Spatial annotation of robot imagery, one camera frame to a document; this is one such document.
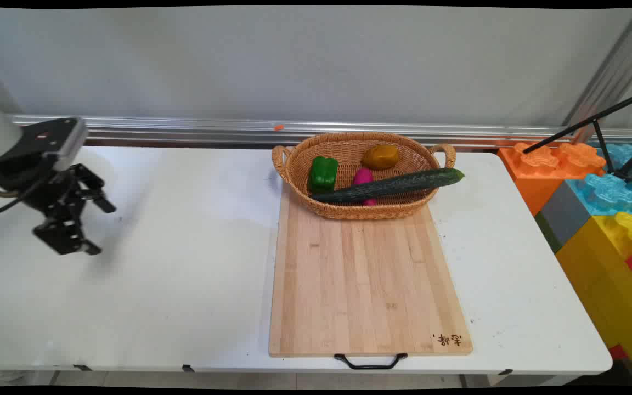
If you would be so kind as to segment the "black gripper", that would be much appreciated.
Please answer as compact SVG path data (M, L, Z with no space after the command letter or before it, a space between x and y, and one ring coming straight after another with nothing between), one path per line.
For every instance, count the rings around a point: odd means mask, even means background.
M84 202L91 200L105 213L116 211L103 187L105 182L82 164L58 172L51 164L0 164L0 187L15 192L13 201L0 207L3 213L24 204L46 219L33 235L60 255L84 252L98 255L102 249L85 236L80 220Z

